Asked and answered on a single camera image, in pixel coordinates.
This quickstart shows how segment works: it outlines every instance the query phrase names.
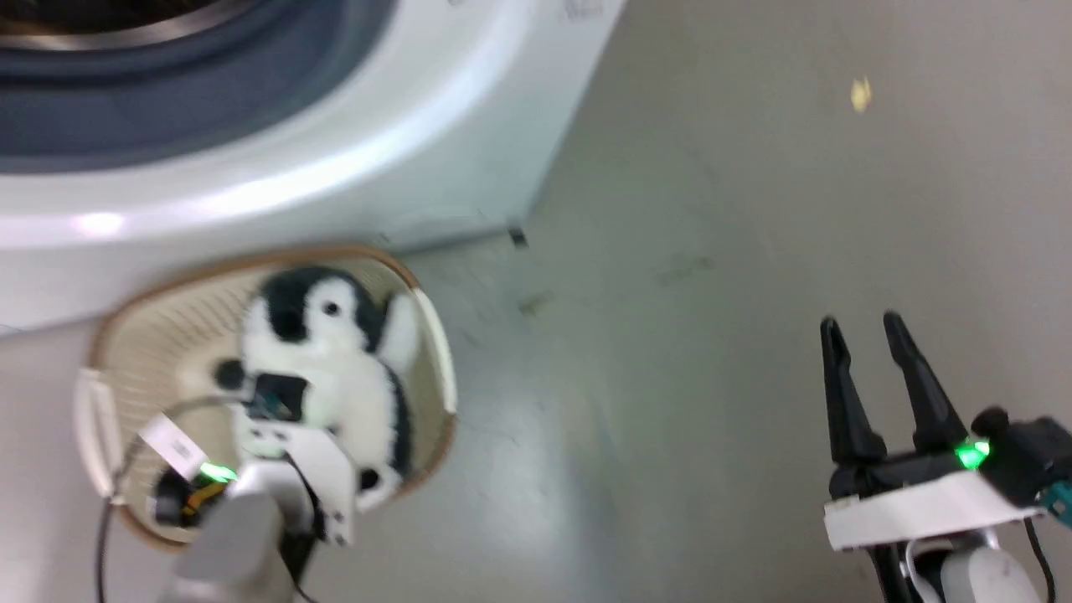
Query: cable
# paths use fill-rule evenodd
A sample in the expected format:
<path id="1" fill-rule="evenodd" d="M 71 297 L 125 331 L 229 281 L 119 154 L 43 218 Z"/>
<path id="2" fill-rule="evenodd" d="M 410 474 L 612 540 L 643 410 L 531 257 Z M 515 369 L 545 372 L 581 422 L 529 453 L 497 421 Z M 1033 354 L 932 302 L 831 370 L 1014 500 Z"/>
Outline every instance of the cable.
<path id="1" fill-rule="evenodd" d="M 1030 517 L 1024 519 L 1024 528 L 1027 530 L 1027 542 L 1031 543 L 1031 551 L 1039 560 L 1039 568 L 1042 569 L 1042 576 L 1046 579 L 1046 603 L 1056 603 L 1057 583 L 1054 580 L 1054 571 L 1049 569 L 1049 560 L 1042 551 L 1042 544 L 1039 543 L 1039 533 L 1034 531 L 1034 521 Z"/>
<path id="2" fill-rule="evenodd" d="M 227 406 L 230 403 L 241 402 L 233 398 L 197 398 L 195 400 L 179 402 L 165 410 L 163 414 L 170 420 L 175 420 L 193 410 L 206 407 Z M 122 462 L 120 462 L 119 469 L 117 469 L 111 476 L 111 492 L 104 498 L 104 510 L 101 512 L 101 519 L 96 526 L 96 553 L 94 563 L 96 603 L 107 603 L 107 598 L 104 594 L 104 561 L 105 550 L 108 546 L 108 528 L 111 526 L 111 514 L 115 511 L 116 496 L 119 492 L 119 487 L 122 484 L 123 479 L 126 477 L 126 472 L 130 471 L 131 466 L 134 465 L 134 457 L 137 456 L 144 447 L 145 441 L 142 440 L 140 433 L 126 444 L 126 450 L 123 452 Z"/>
<path id="3" fill-rule="evenodd" d="M 301 586 L 295 584 L 294 590 L 296 590 L 298 592 L 298 595 L 304 599 L 308 603 L 316 603 L 316 600 L 310 597 L 309 593 L 307 593 L 304 590 L 302 590 Z"/>

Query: basket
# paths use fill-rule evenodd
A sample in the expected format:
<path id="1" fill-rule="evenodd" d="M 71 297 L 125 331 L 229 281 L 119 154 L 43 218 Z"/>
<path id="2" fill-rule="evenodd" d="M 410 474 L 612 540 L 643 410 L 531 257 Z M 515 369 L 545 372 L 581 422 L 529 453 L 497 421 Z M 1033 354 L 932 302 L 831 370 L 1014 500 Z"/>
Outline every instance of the basket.
<path id="1" fill-rule="evenodd" d="M 101 496 L 126 444 L 151 418 L 183 400 L 218 396 L 212 367 L 238 356 L 247 302 L 268 276 L 318 264 L 354 275 L 378 302 L 410 291 L 421 319 L 421 350 L 400 376 L 413 417 L 413 472 L 394 496 L 419 486 L 440 466 L 453 437 L 457 391 L 443 326 L 417 279 L 383 251 L 333 246 L 254 256 L 192 275 L 128 303 L 106 318 L 93 339 L 75 391 L 74 426 L 89 477 Z M 205 408 L 176 423 L 212 462 L 237 467 L 232 411 Z M 151 450 L 139 453 L 115 498 L 118 514 L 147 542 L 182 547 L 196 530 L 159 526 L 149 500 L 165 467 Z"/>

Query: white label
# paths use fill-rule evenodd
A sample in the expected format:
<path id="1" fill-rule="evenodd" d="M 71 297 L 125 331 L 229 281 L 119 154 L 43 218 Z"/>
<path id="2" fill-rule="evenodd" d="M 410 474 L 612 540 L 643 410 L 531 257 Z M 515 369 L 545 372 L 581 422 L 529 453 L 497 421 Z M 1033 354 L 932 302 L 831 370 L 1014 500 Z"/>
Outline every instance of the white label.
<path id="1" fill-rule="evenodd" d="M 200 471 L 200 466 L 208 460 L 205 451 L 163 414 L 142 429 L 142 439 L 187 480 L 194 479 Z"/>

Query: stuffed penguin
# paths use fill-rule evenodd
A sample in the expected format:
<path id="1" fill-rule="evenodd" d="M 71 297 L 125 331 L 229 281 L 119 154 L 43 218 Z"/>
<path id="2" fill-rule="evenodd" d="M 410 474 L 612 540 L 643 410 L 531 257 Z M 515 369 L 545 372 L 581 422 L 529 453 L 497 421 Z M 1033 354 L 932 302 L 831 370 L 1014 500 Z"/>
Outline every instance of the stuffed penguin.
<path id="1" fill-rule="evenodd" d="M 245 417 L 328 429 L 359 468 L 356 505 L 390 498 L 411 468 L 410 411 L 399 380 L 419 350 L 408 295 L 384 309 L 348 273 L 324 266 L 270 277 L 247 310 L 242 358 L 221 363 L 221 387 L 247 393 L 236 441 L 250 455 L 276 456 L 250 437 Z"/>

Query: floor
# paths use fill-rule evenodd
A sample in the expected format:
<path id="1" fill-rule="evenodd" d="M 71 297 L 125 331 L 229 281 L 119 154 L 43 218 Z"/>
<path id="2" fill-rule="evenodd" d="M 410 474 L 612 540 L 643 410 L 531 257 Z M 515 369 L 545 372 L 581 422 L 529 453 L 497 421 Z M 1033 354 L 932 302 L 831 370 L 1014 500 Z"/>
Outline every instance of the floor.
<path id="1" fill-rule="evenodd" d="M 359 546 L 317 556 L 310 593 L 879 601 L 866 559 L 830 551 L 822 527 L 823 314 L 842 320 L 893 446 L 911 415 L 887 307 L 966 420 L 1002 403 L 1072 423 L 1072 268 L 1052 265 L 1072 251 L 1053 201 L 1069 185 L 1072 14 L 1010 6 L 635 0 L 530 247 L 407 258 L 457 356 L 457 443 Z M 857 114 L 865 75 L 875 102 Z M 12 601 L 90 598 L 98 500 L 66 400 L 91 328 L 0 343 Z M 1022 534 L 1001 533 L 1034 572 Z M 111 601 L 154 600 L 172 558 L 121 529 L 114 542 Z M 1045 525 L 1056 567 L 1070 542 Z"/>

